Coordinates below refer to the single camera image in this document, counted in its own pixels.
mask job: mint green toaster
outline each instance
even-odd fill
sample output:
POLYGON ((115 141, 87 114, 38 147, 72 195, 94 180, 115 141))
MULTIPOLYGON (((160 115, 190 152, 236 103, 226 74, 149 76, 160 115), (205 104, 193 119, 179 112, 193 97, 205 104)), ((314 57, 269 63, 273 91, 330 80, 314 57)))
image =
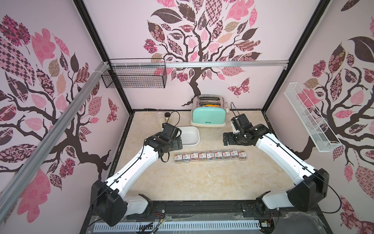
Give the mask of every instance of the mint green toaster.
POLYGON ((230 113, 223 97, 198 95, 192 101, 190 124, 197 127, 224 127, 230 113))

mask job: wallpaper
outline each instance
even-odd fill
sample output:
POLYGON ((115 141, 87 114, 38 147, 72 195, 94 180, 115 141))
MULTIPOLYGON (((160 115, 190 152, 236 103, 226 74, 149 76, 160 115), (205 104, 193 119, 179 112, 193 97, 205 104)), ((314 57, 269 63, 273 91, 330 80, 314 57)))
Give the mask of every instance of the wallpaper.
MULTIPOLYGON (((292 7, 301 7, 295 12, 279 3, 276 5, 280 8, 273 9, 261 0, 152 0, 146 4, 110 1, 113 7, 141 9, 136 15, 125 12, 108 16, 116 22, 113 32, 114 28, 103 25, 103 20, 108 19, 99 11, 102 3, 86 2, 114 63, 125 62, 116 58, 150 58, 152 62, 287 60, 317 3, 288 1, 292 7), (287 35, 275 29, 277 17, 284 20, 283 27, 291 28, 287 35)), ((160 108, 157 100, 150 97, 162 94, 177 97, 163 102, 163 109, 190 109, 193 97, 200 94, 221 95, 238 108, 262 108, 282 69, 170 68, 166 70, 165 89, 126 88, 125 93, 137 109, 160 108)))
MULTIPOLYGON (((30 8, 16 2, 0 10, 1 190, 101 62, 71 1, 33 4, 35 13, 53 9, 54 17, 52 13, 41 18, 25 14, 30 8)), ((54 233, 79 232, 91 185, 106 179, 127 118, 117 91, 106 89, 100 80, 1 224, 0 232, 48 233, 51 227, 56 229, 54 233)))
MULTIPOLYGON (((335 1, 286 80, 303 87, 300 99, 310 98, 305 102, 309 112, 332 139, 327 122, 342 145, 330 153, 315 149, 283 96, 285 87, 268 112, 280 139, 301 159, 330 174, 330 185, 343 204, 339 212, 325 214, 334 233, 374 232, 374 213, 368 209, 374 205, 374 19, 365 10, 373 7, 365 0, 335 1), (332 30, 336 21, 340 23, 332 30), (279 111, 290 112, 279 116, 279 111), (287 130, 290 126, 295 135, 287 130)), ((319 205, 332 212, 337 201, 329 189, 319 205)))

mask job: white mesh shelf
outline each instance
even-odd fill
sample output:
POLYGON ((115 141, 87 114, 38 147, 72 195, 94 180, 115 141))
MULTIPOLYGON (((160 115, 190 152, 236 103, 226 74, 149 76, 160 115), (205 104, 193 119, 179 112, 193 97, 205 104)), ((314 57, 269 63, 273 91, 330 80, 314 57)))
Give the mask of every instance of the white mesh shelf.
POLYGON ((297 82, 289 83, 284 94, 301 119, 318 151, 330 152, 342 145, 327 121, 322 118, 320 111, 297 82), (306 99, 302 101, 298 94, 306 99))

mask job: power cord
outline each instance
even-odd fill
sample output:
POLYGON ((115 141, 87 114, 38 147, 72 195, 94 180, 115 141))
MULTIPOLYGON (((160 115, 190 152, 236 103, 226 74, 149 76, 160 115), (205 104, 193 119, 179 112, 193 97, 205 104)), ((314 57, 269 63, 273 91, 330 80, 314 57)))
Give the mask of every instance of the power cord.
MULTIPOLYGON (((296 158, 294 158, 289 152, 287 152, 283 147, 281 147, 278 143, 276 143, 273 139, 271 139, 269 136, 267 135, 263 135, 263 134, 256 134, 256 135, 253 135, 253 136, 266 136, 267 138, 269 138, 270 140, 272 140, 278 147, 280 147, 281 149, 283 149, 284 152, 286 152, 289 156, 291 156, 296 162, 298 162, 298 164, 300 164, 304 170, 306 170, 307 172, 309 172, 310 174, 313 174, 311 171, 309 171, 303 164, 301 164, 296 158)), ((316 173, 318 173, 320 176, 322 176, 316 169, 314 169, 314 171, 316 173)), ((332 191, 338 196, 339 198, 339 201, 340 201, 340 206, 339 206, 339 209, 337 209, 336 211, 334 212, 325 212, 325 211, 321 211, 322 213, 325 213, 325 214, 334 214, 334 213, 337 213, 340 209, 341 209, 341 206, 342 206, 342 202, 341 202, 341 198, 339 196, 339 194, 335 191, 335 189, 333 189, 328 183, 326 183, 324 180, 322 180, 321 178, 319 178, 318 176, 316 176, 316 178, 320 179, 322 182, 324 182, 327 186, 329 186, 332 191)))

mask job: black linear rail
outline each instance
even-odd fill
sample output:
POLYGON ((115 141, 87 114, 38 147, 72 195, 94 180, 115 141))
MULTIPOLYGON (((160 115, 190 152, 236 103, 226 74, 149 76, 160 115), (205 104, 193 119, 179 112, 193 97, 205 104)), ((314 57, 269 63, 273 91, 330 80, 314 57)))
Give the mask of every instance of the black linear rail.
POLYGON ((264 107, 262 108, 263 111, 267 111, 268 108, 270 107, 270 104, 274 100, 275 96, 277 95, 280 87, 282 86, 283 82, 287 78, 288 73, 290 72, 292 66, 295 64, 298 56, 300 55, 302 49, 304 48, 306 42, 308 41, 310 35, 312 34, 314 28, 317 26, 319 20, 321 19, 323 13, 325 12, 326 7, 328 6, 330 0, 321 0, 314 11, 307 27, 305 28, 302 36, 300 37, 299 41, 296 44, 296 47, 294 51, 292 52, 289 62, 287 65, 287 69, 283 70, 282 73, 280 74, 279 79, 275 83, 275 86, 273 87, 269 97, 267 98, 264 107))
POLYGON ((99 34, 97 33, 97 31, 95 29, 95 26, 94 26, 94 24, 91 20, 91 17, 89 15, 88 11, 87 11, 87 8, 86 8, 85 4, 83 3, 83 0, 73 0, 73 2, 74 2, 83 22, 84 22, 84 24, 85 24, 85 26, 88 30, 88 33, 90 34, 90 36, 92 38, 93 43, 96 46, 97 51, 100 54, 101 59, 105 62, 108 62, 109 66, 110 66, 110 69, 108 70, 108 72, 109 72, 110 76, 112 77, 112 79, 114 81, 114 84, 116 86, 118 94, 120 95, 120 97, 123 101, 123 104, 125 105, 125 107, 127 109, 127 112, 129 112, 129 114, 132 114, 132 109, 131 109, 129 100, 127 99, 127 97, 125 95, 125 92, 123 91, 123 89, 121 88, 121 86, 119 84, 119 80, 118 80, 118 77, 117 77, 116 73, 112 69, 108 54, 105 51, 104 45, 102 44, 102 42, 100 40, 99 34))

